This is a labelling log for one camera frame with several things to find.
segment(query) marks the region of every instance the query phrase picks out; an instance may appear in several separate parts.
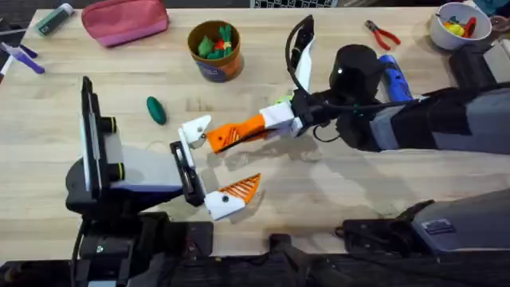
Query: paper cup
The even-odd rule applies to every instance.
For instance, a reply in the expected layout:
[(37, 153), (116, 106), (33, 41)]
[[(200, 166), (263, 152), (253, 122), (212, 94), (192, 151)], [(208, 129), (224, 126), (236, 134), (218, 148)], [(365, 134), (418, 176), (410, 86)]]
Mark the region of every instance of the paper cup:
[[(230, 39), (232, 42), (232, 53), (227, 57), (216, 60), (200, 57), (198, 55), (198, 44), (200, 44), (204, 36), (216, 42), (220, 39), (219, 28), (227, 25), (232, 27)], [(220, 20), (203, 22), (191, 30), (188, 36), (188, 48), (200, 69), (200, 73), (209, 81), (226, 82), (235, 78), (242, 70), (241, 38), (232, 24)]]

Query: pink zipper bag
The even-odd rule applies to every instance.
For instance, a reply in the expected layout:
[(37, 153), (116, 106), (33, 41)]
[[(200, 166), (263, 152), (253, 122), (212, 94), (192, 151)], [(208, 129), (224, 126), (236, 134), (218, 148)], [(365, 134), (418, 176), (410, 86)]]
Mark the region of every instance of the pink zipper bag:
[(81, 13), (87, 32), (105, 47), (140, 39), (167, 29), (168, 16), (160, 0), (106, 0)]

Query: cup of toys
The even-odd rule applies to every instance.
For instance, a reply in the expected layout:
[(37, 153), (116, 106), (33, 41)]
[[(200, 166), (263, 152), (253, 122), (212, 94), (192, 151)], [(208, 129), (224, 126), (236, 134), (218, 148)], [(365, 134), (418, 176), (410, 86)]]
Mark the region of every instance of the cup of toys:
[(437, 10), (430, 22), (430, 37), (439, 47), (454, 50), (483, 41), (491, 33), (490, 19), (480, 9), (451, 2)]
[(200, 73), (209, 81), (226, 82), (242, 70), (241, 38), (231, 24), (215, 20), (194, 27), (188, 48)]

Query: red-handled pliers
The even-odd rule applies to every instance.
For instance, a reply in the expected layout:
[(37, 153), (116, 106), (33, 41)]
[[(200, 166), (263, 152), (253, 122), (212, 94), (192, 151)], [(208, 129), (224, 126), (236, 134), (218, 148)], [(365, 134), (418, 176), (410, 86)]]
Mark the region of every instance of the red-handled pliers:
[(382, 38), (381, 38), (381, 35), (383, 36), (386, 36), (388, 37), (389, 39), (391, 39), (393, 42), (395, 42), (395, 44), (397, 45), (400, 45), (400, 39), (398, 39), (397, 36), (393, 35), (392, 33), (386, 31), (386, 30), (383, 30), (383, 29), (380, 29), (379, 27), (377, 27), (377, 25), (375, 23), (373, 23), (372, 21), (370, 20), (367, 20), (365, 22), (365, 26), (370, 29), (370, 31), (372, 31), (372, 33), (374, 34), (375, 36), (375, 40), (377, 41), (377, 43), (383, 48), (385, 49), (386, 51), (390, 50), (390, 46), (385, 43)]

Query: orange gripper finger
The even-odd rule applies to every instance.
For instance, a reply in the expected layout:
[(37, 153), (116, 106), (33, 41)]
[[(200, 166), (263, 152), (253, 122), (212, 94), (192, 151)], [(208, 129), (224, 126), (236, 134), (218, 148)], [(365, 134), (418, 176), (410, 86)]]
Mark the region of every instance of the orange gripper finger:
[(261, 181), (261, 174), (256, 174), (247, 179), (240, 180), (227, 187), (220, 188), (218, 191), (227, 193), (245, 201), (245, 204), (252, 199), (255, 191), (257, 191), (258, 183)]
[[(229, 144), (249, 136), (255, 132), (263, 131), (265, 128), (264, 117), (261, 114), (256, 115), (242, 124), (225, 124), (220, 128), (217, 128), (211, 132), (207, 132), (207, 141), (214, 153), (220, 152), (220, 150)], [(265, 137), (265, 133), (259, 136), (246, 140), (258, 140)]]

